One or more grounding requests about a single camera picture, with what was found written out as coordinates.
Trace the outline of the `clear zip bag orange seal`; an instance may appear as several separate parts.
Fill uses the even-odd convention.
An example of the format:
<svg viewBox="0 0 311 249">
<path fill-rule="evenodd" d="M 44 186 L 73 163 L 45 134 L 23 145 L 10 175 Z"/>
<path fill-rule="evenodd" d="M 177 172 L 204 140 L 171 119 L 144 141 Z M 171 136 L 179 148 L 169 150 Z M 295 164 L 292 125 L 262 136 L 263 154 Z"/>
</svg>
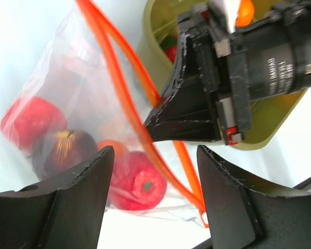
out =
<svg viewBox="0 0 311 249">
<path fill-rule="evenodd" d="M 110 202 L 108 196 L 107 210 L 193 220 L 207 227 L 203 218 L 201 186 L 185 145 L 174 142 L 162 148 L 163 152 L 175 157 L 173 165 L 180 167 L 180 171 L 174 174 L 149 139 L 139 118 L 138 112 L 148 110 L 155 101 L 150 79 L 130 49 L 115 51 L 109 39 L 97 43 L 94 27 L 87 26 L 91 19 L 90 5 L 90 1 L 77 1 L 76 8 L 63 19 L 47 43 L 29 79 L 20 86 L 8 84 L 5 91 L 16 93 L 15 99 L 37 96 L 52 103 L 67 120 L 67 127 L 62 130 L 89 133 L 98 150 L 112 146 L 115 160 L 130 151 L 145 152 L 166 178 L 166 194 L 155 208 L 121 210 Z M 15 99 L 0 108 L 0 124 Z M 31 153 L 32 150 L 28 153 L 16 147 L 0 130 L 1 164 L 40 180 L 33 170 Z"/>
</svg>

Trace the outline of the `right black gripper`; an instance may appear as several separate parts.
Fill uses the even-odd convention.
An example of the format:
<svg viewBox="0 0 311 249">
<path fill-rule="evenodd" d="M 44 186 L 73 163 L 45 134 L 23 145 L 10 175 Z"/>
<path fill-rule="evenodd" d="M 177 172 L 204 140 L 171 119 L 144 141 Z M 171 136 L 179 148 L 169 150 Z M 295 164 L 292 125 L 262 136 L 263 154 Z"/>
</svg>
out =
<svg viewBox="0 0 311 249">
<path fill-rule="evenodd" d="M 217 2 L 193 5 L 189 15 L 178 19 L 176 59 L 144 125 L 155 142 L 236 145 L 251 128 L 242 34 L 230 32 Z"/>
</svg>

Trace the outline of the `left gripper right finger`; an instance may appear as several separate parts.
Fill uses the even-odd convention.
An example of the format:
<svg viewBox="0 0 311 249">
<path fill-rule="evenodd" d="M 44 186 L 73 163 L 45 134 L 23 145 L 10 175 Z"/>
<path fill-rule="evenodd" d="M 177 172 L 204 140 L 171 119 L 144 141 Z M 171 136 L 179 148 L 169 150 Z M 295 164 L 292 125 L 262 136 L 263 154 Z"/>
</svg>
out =
<svg viewBox="0 0 311 249">
<path fill-rule="evenodd" d="M 311 248 L 311 177 L 293 188 L 197 148 L 213 248 Z"/>
</svg>

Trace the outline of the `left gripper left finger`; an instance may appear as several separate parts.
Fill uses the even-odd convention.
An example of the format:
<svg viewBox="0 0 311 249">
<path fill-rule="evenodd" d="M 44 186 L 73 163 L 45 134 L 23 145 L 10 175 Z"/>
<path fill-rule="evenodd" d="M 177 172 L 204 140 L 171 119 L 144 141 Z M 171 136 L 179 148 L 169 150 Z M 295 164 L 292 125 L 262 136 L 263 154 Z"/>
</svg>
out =
<svg viewBox="0 0 311 249">
<path fill-rule="evenodd" d="M 0 248 L 96 248 L 114 149 L 20 191 L 0 193 Z"/>
</svg>

